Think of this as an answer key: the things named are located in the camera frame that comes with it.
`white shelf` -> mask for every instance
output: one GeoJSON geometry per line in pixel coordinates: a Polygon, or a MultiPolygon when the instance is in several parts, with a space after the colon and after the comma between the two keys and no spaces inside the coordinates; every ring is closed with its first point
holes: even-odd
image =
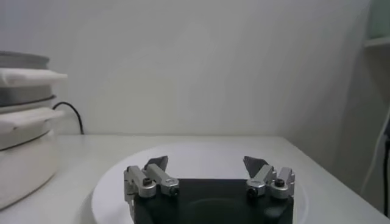
{"type": "Polygon", "coordinates": [[[381,38],[367,40],[366,43],[364,44],[364,47],[382,47],[382,46],[390,46],[390,37],[381,37],[381,38]]]}

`metal gripper jaw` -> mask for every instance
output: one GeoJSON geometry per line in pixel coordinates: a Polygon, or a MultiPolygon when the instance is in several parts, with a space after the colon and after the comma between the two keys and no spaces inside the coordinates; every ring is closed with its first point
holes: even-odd
{"type": "Polygon", "coordinates": [[[250,179],[246,181],[247,196],[257,199],[269,189],[271,196],[277,199],[287,199],[294,196],[295,173],[288,167],[283,167],[279,175],[273,166],[265,160],[245,156],[245,167],[250,179]]]}
{"type": "Polygon", "coordinates": [[[150,159],[141,170],[138,166],[129,166],[124,171],[125,200],[130,202],[134,195],[142,198],[155,196],[157,185],[160,185],[161,193],[168,196],[179,194],[179,181],[170,177],[166,172],[168,157],[150,159]]]}

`white stacked container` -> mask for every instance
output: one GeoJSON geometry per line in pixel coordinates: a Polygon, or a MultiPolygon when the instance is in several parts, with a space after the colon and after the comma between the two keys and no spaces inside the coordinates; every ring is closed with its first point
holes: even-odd
{"type": "Polygon", "coordinates": [[[67,75],[47,69],[48,58],[0,52],[0,209],[27,196],[58,166],[50,121],[51,84],[67,75]]]}

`white table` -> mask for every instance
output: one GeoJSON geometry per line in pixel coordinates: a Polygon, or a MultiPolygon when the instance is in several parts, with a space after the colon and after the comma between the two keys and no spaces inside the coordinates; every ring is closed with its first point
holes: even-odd
{"type": "Polygon", "coordinates": [[[278,137],[60,136],[60,170],[41,189],[0,211],[0,223],[94,223],[91,192],[115,163],[136,152],[174,142],[234,142],[275,149],[299,161],[308,181],[308,223],[390,223],[288,141],[278,137]]]}

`gray lid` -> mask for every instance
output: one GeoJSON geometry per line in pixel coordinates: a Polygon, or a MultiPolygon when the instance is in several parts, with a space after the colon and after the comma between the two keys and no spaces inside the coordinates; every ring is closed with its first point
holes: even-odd
{"type": "Polygon", "coordinates": [[[0,87],[0,108],[53,99],[51,86],[0,87]]]}
{"type": "Polygon", "coordinates": [[[40,55],[0,51],[0,68],[47,69],[49,60],[40,55]]]}

